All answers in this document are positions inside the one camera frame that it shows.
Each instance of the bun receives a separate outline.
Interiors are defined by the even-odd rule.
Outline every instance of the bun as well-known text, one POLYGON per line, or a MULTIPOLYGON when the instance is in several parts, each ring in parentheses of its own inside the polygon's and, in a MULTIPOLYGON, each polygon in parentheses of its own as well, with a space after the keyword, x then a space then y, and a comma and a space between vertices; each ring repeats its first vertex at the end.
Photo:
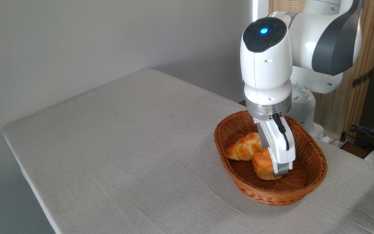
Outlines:
POLYGON ((226 151, 226 155, 233 160, 250 161, 252 156, 258 152, 262 152, 261 138, 258 133, 252 132, 230 146, 226 151))
POLYGON ((269 151, 255 153, 252 157, 252 164, 256 175, 264 180, 276 180, 282 177, 273 175, 272 160, 269 155, 269 151))

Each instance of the blue indicator light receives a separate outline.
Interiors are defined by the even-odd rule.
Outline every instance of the blue indicator light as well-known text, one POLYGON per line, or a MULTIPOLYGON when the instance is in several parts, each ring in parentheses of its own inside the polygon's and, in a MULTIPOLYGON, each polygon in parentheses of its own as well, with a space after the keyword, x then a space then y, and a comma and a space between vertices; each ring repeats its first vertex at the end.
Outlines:
POLYGON ((261 34, 265 34, 268 32, 268 28, 262 28, 260 32, 261 34))

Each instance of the golden bread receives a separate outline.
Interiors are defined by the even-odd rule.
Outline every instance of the golden bread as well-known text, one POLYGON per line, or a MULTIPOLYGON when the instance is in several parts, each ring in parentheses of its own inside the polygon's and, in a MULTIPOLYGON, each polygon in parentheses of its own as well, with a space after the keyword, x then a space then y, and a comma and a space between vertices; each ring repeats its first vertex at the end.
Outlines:
POLYGON ((273 175, 272 160, 269 155, 269 151, 257 152, 252 157, 252 164, 256 175, 264 180, 276 180, 282 177, 273 175))
POLYGON ((247 136, 240 138, 236 144, 230 146, 226 155, 233 160, 252 160, 252 156, 262 152, 261 138, 256 132, 249 133, 247 136))

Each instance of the gray tablecloth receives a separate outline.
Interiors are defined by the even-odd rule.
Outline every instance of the gray tablecloth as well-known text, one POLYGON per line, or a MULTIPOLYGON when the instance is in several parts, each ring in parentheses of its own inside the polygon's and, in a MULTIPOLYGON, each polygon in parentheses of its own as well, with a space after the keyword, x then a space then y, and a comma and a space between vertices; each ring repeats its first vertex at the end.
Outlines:
POLYGON ((327 176, 301 201, 243 195, 213 141, 243 109, 144 70, 3 134, 57 233, 374 233, 374 165, 324 142, 327 176))

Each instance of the oval basket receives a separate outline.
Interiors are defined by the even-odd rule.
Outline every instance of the oval basket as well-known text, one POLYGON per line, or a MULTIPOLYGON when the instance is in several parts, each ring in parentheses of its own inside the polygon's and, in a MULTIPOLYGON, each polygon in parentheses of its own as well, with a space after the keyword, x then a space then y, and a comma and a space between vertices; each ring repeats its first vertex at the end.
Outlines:
POLYGON ((247 111, 227 116, 214 130, 214 142, 226 171, 239 190, 254 201, 269 205, 295 203, 317 188, 327 173, 324 153, 313 138, 294 119, 285 119, 294 135, 296 159, 293 169, 278 180, 260 179, 252 161, 236 161, 226 156, 226 150, 241 137, 258 132, 247 111))

